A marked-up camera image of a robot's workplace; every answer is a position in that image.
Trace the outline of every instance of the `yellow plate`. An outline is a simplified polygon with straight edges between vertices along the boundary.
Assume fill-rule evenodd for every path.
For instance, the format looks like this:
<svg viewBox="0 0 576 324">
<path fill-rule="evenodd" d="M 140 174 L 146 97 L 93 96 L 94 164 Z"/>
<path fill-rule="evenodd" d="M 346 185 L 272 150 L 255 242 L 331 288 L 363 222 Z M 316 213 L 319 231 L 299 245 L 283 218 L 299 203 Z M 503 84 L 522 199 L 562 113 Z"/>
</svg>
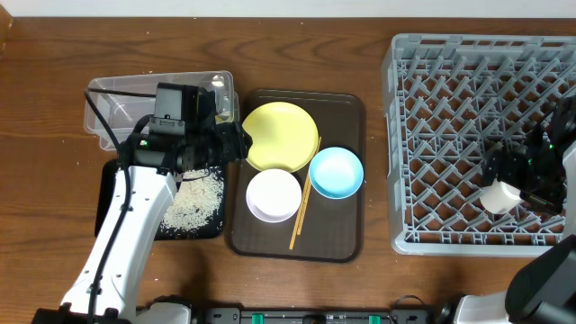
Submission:
<svg viewBox="0 0 576 324">
<path fill-rule="evenodd" d="M 298 171 L 310 162 L 318 146 L 316 123 L 292 103 L 264 104 L 244 120 L 242 127 L 254 141 L 247 161 L 259 171 Z"/>
</svg>

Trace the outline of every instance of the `light blue bowl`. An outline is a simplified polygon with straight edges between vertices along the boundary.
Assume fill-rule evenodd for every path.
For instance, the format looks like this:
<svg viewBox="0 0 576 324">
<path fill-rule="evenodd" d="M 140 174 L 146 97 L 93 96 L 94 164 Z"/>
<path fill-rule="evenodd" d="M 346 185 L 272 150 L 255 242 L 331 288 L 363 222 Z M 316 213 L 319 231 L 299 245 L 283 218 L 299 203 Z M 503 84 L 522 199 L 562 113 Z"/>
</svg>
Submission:
<svg viewBox="0 0 576 324">
<path fill-rule="evenodd" d="M 310 182 L 327 198 L 347 198 L 360 189 L 363 180 L 360 159 L 347 149 L 323 149 L 310 162 Z"/>
</svg>

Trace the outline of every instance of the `wooden chopstick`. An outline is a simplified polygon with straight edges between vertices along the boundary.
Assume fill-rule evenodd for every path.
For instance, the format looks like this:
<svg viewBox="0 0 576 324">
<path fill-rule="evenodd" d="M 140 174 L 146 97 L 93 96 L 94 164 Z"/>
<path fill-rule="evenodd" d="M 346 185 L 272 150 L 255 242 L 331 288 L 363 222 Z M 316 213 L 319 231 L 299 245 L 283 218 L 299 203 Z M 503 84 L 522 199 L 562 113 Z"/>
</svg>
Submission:
<svg viewBox="0 0 576 324">
<path fill-rule="evenodd" d="M 314 152 L 314 156 L 318 154 L 321 142 L 322 137 L 318 138 L 318 146 L 316 147 L 316 152 Z M 294 242 L 296 241 L 296 234 L 300 235 L 300 233 L 302 232 L 302 224 L 304 223 L 304 214 L 306 213 L 306 207 L 308 206 L 308 197 L 310 196 L 310 189 L 311 189 L 311 181 L 309 170 L 309 172 L 306 174 L 306 182 L 304 183 L 304 189 L 302 191 L 302 201 L 300 202 L 300 207 L 298 208 L 298 213 L 296 214 L 296 223 L 294 223 L 294 231 L 292 232 L 292 239 L 290 240 L 290 249 L 294 248 Z"/>
</svg>

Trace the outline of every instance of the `white wall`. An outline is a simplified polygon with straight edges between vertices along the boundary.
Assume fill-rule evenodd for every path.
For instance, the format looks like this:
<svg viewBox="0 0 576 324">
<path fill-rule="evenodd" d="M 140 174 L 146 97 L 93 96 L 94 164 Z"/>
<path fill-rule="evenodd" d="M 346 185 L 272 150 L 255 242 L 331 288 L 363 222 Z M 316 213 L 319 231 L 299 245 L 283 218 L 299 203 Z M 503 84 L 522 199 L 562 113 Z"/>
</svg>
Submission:
<svg viewBox="0 0 576 324">
<path fill-rule="evenodd" d="M 576 0 L 0 0 L 0 4 L 14 17 L 576 17 Z"/>
</svg>

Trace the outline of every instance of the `plate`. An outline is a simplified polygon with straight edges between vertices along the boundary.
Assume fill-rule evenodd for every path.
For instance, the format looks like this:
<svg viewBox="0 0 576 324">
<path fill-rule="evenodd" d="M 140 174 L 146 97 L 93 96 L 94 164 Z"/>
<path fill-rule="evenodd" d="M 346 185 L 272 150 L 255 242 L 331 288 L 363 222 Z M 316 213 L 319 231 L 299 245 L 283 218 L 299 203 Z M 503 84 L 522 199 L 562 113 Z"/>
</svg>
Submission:
<svg viewBox="0 0 576 324">
<path fill-rule="evenodd" d="M 298 180 L 280 169 L 260 172 L 246 189 L 246 204 L 261 221 L 286 221 L 298 211 L 301 201 Z"/>
<path fill-rule="evenodd" d="M 259 171 L 298 171 L 310 162 L 318 145 L 316 123 L 292 103 L 264 104 L 244 120 L 242 127 L 254 142 L 247 162 Z"/>
<path fill-rule="evenodd" d="M 360 159 L 345 148 L 326 148 L 310 163 L 310 182 L 314 189 L 330 199 L 354 194 L 364 180 Z"/>
</svg>

